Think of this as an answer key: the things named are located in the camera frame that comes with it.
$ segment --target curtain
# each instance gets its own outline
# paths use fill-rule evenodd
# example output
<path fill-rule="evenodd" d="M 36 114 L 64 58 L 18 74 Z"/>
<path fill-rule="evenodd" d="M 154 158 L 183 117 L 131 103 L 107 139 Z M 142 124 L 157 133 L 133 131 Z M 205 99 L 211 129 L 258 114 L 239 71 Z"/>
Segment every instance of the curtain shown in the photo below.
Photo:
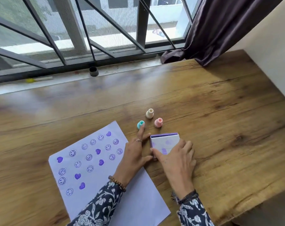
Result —
<path fill-rule="evenodd" d="M 166 51 L 161 63 L 195 59 L 206 66 L 264 19 L 282 0 L 202 0 L 184 48 Z"/>

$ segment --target sleeve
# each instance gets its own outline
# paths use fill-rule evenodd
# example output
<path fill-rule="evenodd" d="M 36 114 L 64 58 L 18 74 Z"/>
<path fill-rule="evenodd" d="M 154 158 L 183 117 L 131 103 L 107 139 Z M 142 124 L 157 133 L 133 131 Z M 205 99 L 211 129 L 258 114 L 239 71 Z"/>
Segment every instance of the sleeve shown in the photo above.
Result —
<path fill-rule="evenodd" d="M 175 198 L 176 202 L 180 204 L 180 210 L 177 211 L 177 215 L 182 226 L 214 226 L 196 190 L 183 200 L 179 200 L 177 196 Z"/>
<path fill-rule="evenodd" d="M 107 182 L 67 226 L 107 226 L 122 195 L 119 185 Z"/>

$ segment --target wooden table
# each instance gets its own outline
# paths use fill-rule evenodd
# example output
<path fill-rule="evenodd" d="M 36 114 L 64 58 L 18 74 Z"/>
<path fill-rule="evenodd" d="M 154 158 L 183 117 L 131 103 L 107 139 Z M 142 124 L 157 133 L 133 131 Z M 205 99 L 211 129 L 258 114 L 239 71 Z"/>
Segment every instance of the wooden table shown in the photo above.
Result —
<path fill-rule="evenodd" d="M 285 97 L 239 51 L 0 95 L 0 225 L 67 224 L 48 157 L 114 120 L 128 139 L 145 120 L 194 142 L 193 182 L 216 225 L 285 190 Z M 146 170 L 172 212 L 161 225 L 180 225 L 160 163 Z"/>

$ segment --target white paper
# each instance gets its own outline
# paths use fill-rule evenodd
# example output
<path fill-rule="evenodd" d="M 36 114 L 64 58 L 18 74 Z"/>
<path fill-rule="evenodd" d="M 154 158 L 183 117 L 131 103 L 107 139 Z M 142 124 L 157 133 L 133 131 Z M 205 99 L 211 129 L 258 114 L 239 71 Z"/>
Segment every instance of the white paper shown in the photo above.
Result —
<path fill-rule="evenodd" d="M 153 137 L 151 138 L 153 148 L 159 150 L 162 154 L 167 155 L 173 147 L 178 144 L 180 140 L 179 135 Z"/>
<path fill-rule="evenodd" d="M 117 122 L 51 155 L 49 164 L 70 219 L 108 182 L 123 157 L 127 139 Z M 158 225 L 170 211 L 142 168 L 115 210 L 110 225 Z"/>

